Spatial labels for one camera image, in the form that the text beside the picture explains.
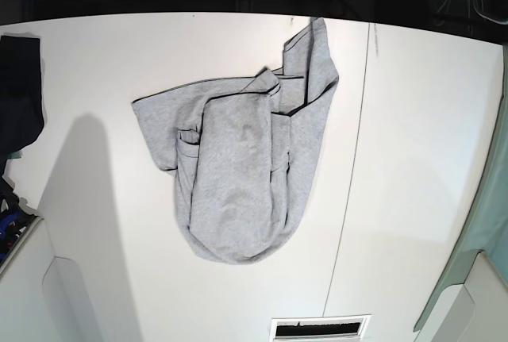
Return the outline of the dark navy cloth pile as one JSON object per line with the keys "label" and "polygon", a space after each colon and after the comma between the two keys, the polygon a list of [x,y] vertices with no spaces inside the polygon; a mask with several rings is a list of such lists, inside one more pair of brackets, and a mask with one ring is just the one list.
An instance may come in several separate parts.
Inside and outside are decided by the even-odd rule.
{"label": "dark navy cloth pile", "polygon": [[1,171],[44,128],[40,40],[1,36]]}

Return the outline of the grey t-shirt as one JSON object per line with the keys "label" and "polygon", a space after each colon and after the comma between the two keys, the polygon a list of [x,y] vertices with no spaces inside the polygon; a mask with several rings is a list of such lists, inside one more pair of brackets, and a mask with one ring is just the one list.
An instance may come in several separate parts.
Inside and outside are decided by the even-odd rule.
{"label": "grey t-shirt", "polygon": [[339,75],[323,18],[283,47],[279,69],[188,83],[133,102],[175,218],[203,259],[258,263],[297,230]]}

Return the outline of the white vent grille slot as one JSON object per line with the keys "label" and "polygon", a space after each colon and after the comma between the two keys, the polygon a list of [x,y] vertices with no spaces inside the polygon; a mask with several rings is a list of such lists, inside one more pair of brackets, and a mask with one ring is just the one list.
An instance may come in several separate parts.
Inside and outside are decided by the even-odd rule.
{"label": "white vent grille slot", "polygon": [[361,341],[370,320],[370,314],[340,317],[275,318],[271,320],[269,340],[273,342]]}

